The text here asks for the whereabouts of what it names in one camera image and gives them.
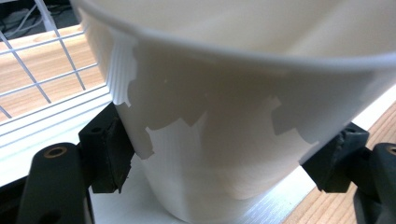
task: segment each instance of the black bracket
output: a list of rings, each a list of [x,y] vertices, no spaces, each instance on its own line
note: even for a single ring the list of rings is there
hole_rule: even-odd
[[[113,104],[79,133],[80,143],[37,152],[27,177],[17,223],[94,223],[88,187],[119,191],[134,148]]]
[[[368,137],[351,123],[302,166],[325,192],[347,192],[350,182],[358,186],[358,223],[396,223],[396,145],[381,143],[372,151],[365,147]]]

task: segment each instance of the wooden surface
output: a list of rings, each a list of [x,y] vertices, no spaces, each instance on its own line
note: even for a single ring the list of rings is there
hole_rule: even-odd
[[[81,28],[80,26],[72,26],[59,31],[64,36],[80,32]],[[9,42],[12,48],[16,49],[51,40],[55,37],[55,33],[48,32],[13,39]],[[92,56],[84,35],[67,38],[64,40],[64,44],[77,69],[95,63],[95,59]],[[0,52],[3,50],[7,50],[7,46],[2,42],[0,43]],[[83,91],[76,74],[46,81],[49,78],[73,71],[71,63],[68,61],[62,45],[58,40],[38,47],[18,50],[17,54],[30,70],[35,80],[37,82],[43,82],[40,84],[40,87],[48,95],[52,103]],[[0,93],[34,83],[12,53],[0,55],[0,67]],[[97,66],[83,70],[79,72],[79,75],[87,90],[104,82]],[[46,105],[48,105],[48,102],[36,86],[0,97],[0,106],[12,117]],[[0,122],[6,119],[6,115],[0,112]]]
[[[369,132],[368,148],[380,142],[396,143],[396,103]],[[355,190],[355,185],[351,185],[346,194],[327,194],[313,189],[284,223],[356,223],[353,208]]]

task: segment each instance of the black clamp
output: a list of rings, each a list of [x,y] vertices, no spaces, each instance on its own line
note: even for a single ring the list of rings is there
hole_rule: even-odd
[[[396,223],[396,145],[365,147],[369,133],[350,123],[303,168],[325,192],[347,192],[350,182],[358,223]]]
[[[27,177],[17,223],[94,223],[93,193],[119,191],[131,169],[134,148],[113,104],[78,134],[37,152]]]

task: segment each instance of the white cup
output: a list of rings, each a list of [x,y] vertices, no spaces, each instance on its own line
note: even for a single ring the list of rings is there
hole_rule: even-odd
[[[396,82],[396,2],[75,0],[161,204],[230,222]]]

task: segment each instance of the cup rim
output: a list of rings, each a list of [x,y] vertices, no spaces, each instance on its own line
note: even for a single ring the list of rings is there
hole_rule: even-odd
[[[261,66],[272,65],[294,69],[330,69],[340,72],[353,72],[362,70],[375,70],[376,68],[396,68],[396,50],[365,56],[344,56],[344,57],[315,57],[299,55],[282,55],[270,52],[250,51],[237,49],[205,42],[198,42],[170,35],[166,32],[143,27],[138,24],[123,20],[117,15],[108,13],[108,10],[99,7],[90,0],[72,0],[78,8],[80,7],[93,18],[107,24],[111,28],[120,30],[130,35],[142,36],[162,46],[176,47],[176,49],[189,49],[205,56],[220,56],[225,60],[232,60]]]

